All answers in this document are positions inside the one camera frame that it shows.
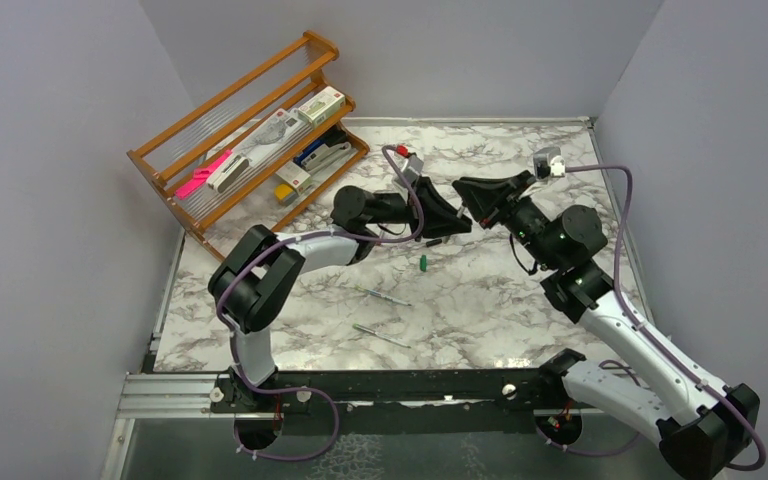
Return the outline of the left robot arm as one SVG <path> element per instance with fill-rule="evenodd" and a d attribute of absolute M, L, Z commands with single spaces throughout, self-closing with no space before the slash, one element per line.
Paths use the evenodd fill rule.
<path fill-rule="evenodd" d="M 270 378 L 277 367 L 269 327 L 300 275 L 364 260 L 384 241 L 371 231 L 373 225 L 402 224 L 407 241 L 472 229 L 465 211 L 447 202 L 426 176 L 407 195 L 345 186 L 334 197 L 331 220 L 326 229 L 301 235 L 278 234 L 264 225 L 250 228 L 208 282 L 217 316 L 232 334 L 233 368 L 240 378 L 235 393 L 250 410 L 273 401 Z"/>

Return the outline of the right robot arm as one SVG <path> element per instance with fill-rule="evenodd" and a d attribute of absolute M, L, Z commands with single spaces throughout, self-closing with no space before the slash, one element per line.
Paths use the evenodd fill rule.
<path fill-rule="evenodd" d="M 552 407 L 573 399 L 611 415 L 654 443 L 684 479 L 735 468 L 754 440 L 758 395 L 705 370 L 634 309 L 617 277 L 594 260 L 608 243 L 597 211 L 573 205 L 550 219 L 526 194 L 535 181 L 523 171 L 504 179 L 462 177 L 453 187 L 482 228 L 504 226 L 550 271 L 541 286 L 552 307 L 600 338 L 646 384 L 610 377 L 566 350 L 542 366 L 539 398 Z"/>

